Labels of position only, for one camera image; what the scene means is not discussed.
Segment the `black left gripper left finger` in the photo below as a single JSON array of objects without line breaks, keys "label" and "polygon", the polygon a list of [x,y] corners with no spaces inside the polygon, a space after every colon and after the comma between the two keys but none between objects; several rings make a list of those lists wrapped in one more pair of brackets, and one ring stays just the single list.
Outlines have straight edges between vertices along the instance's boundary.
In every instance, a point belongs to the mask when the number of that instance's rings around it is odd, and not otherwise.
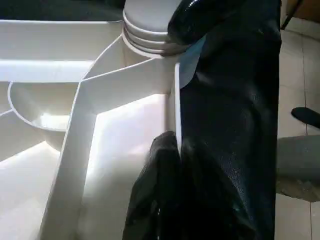
[{"label": "black left gripper left finger", "polygon": [[130,195],[124,240],[181,239],[181,160],[176,134],[166,131],[150,146]]}]

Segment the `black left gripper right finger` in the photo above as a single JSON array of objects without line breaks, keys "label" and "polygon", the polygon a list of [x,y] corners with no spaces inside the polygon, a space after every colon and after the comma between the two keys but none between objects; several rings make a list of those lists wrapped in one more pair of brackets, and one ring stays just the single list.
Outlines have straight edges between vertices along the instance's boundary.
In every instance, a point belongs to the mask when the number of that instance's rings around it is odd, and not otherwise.
[{"label": "black left gripper right finger", "polygon": [[237,189],[208,146],[186,138],[181,146],[181,163],[189,239],[256,239],[257,230]]}]

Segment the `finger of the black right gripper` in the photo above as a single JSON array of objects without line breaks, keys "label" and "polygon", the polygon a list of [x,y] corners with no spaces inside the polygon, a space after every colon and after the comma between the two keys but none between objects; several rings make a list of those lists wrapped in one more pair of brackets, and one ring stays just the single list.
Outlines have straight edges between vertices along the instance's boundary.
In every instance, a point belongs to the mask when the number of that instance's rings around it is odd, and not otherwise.
[{"label": "finger of the black right gripper", "polygon": [[183,0],[168,22],[168,36],[178,45],[192,45],[215,28],[234,21],[248,3],[248,0]]}]

